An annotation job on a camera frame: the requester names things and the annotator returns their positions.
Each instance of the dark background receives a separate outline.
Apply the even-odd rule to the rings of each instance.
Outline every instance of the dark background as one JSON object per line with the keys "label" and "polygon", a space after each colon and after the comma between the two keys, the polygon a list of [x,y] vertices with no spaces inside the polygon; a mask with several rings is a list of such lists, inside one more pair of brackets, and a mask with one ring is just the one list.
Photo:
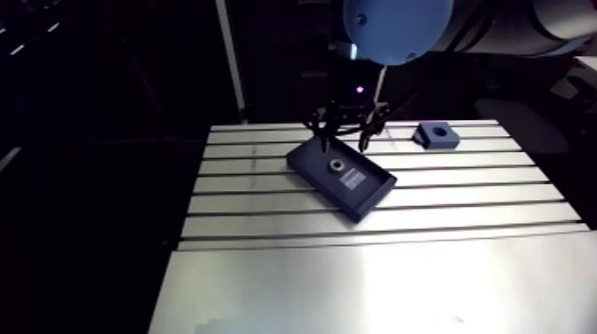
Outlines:
{"label": "dark background", "polygon": [[[327,11],[231,0],[229,12],[250,122],[325,104]],[[23,147],[0,177],[0,332],[144,333],[209,126],[239,122],[215,2],[4,0],[0,21],[0,154]],[[391,68],[382,99],[438,57]],[[573,64],[454,55],[396,119],[475,118],[480,98],[515,99],[576,142],[567,101],[549,92]],[[591,145],[534,156],[590,224]]]}

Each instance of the hole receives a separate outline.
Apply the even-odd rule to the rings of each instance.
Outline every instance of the hole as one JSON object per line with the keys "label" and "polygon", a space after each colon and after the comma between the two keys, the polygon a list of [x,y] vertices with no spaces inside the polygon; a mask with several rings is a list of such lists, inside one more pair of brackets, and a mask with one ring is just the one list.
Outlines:
{"label": "hole", "polygon": [[434,127],[434,133],[436,136],[440,136],[440,137],[444,137],[445,135],[448,134],[447,131],[445,131],[443,128],[440,128],[440,127]]}
{"label": "hole", "polygon": [[356,15],[356,24],[362,26],[367,23],[367,16],[365,14],[358,14]]}

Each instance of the robotic arm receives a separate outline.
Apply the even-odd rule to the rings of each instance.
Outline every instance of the robotic arm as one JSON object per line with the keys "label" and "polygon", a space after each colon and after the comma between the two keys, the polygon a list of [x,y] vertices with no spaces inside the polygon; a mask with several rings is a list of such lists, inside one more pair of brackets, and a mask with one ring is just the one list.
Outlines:
{"label": "robotic arm", "polygon": [[[378,63],[379,89],[387,66],[427,52],[522,57],[571,52],[597,32],[597,0],[344,0],[336,18],[337,61]],[[393,105],[378,104],[377,98],[354,103],[337,94],[304,124],[322,139],[323,150],[331,137],[360,132],[359,148],[364,151],[370,137],[418,96],[441,63],[431,66],[407,97]],[[359,125],[340,128],[349,123]]]}

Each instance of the barcode label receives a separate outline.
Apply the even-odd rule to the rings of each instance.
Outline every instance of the barcode label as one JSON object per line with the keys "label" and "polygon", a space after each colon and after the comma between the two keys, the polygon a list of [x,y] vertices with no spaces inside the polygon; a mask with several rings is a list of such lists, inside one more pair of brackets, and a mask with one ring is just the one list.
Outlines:
{"label": "barcode label", "polygon": [[352,168],[350,171],[348,171],[346,174],[344,174],[344,176],[342,176],[342,178],[340,178],[340,182],[342,182],[342,184],[345,185],[348,189],[354,190],[366,178],[367,177],[364,174],[362,174],[355,168]]}

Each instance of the aluminum table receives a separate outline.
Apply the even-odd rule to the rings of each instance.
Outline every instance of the aluminum table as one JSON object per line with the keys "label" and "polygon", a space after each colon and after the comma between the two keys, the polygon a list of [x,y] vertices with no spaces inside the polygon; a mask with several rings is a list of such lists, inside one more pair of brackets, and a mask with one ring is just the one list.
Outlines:
{"label": "aluminum table", "polygon": [[427,152],[417,124],[370,143],[398,181],[358,225],[286,167],[300,124],[212,127],[150,332],[597,330],[597,235],[532,159],[496,121]]}

